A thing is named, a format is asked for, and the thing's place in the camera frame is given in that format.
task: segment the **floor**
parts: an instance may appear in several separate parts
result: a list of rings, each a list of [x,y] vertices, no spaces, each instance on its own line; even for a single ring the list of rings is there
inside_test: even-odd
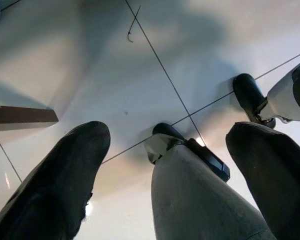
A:
[[[299,62],[300,0],[22,0],[0,21],[0,105],[50,107],[60,122],[0,132],[0,209],[58,139],[91,120],[109,126],[111,147],[76,240],[155,239],[143,141],[162,121],[203,141],[256,206],[225,144],[248,120],[231,78],[250,73],[266,94]],[[276,129],[300,145],[300,122]]]

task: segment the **white tile floor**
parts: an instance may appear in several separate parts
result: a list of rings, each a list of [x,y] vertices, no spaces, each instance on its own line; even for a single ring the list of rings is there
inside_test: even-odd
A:
[[[51,107],[60,118],[49,128],[0,132],[0,208],[18,176],[71,128],[91,120],[110,128],[111,160],[97,175],[78,240],[155,239],[153,167],[137,143],[161,121],[201,135],[230,167],[229,185],[255,205],[225,146],[234,122],[247,119],[229,79],[262,76],[266,93],[300,62],[300,0],[128,3],[134,12],[141,5],[133,43],[125,0],[22,0],[0,21],[0,105]],[[300,122],[276,129],[300,145]]]

